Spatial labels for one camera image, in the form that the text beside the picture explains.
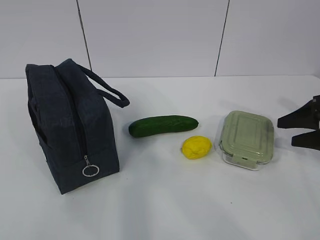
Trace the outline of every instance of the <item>yellow lemon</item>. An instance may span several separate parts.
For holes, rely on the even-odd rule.
[[[182,153],[187,159],[199,159],[207,155],[212,148],[209,138],[204,136],[192,136],[184,141]]]

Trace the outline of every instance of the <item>insulated bag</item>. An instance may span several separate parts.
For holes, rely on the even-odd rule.
[[[119,172],[104,98],[121,108],[129,100],[72,59],[56,67],[28,64],[25,73],[31,121],[61,194]],[[87,76],[118,97],[97,89]]]

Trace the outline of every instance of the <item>green cucumber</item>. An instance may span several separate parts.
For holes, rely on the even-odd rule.
[[[198,124],[197,120],[188,116],[153,116],[131,123],[129,133],[134,138],[142,138],[156,134],[190,131]]]

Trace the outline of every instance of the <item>green lid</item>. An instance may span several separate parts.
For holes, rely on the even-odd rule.
[[[273,157],[274,126],[264,116],[232,111],[225,118],[220,147],[234,164],[255,169],[257,163],[267,164]]]

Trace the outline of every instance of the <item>metal ring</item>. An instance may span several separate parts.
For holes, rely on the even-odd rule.
[[[96,168],[96,173],[94,174],[91,174],[91,175],[88,175],[88,174],[85,174],[85,170],[90,168],[90,167],[93,167],[93,168]],[[83,169],[82,169],[82,174],[85,176],[85,177],[94,177],[95,175],[97,175],[100,171],[100,168],[96,165],[93,165],[93,164],[90,164],[90,165],[87,165],[85,166]]]

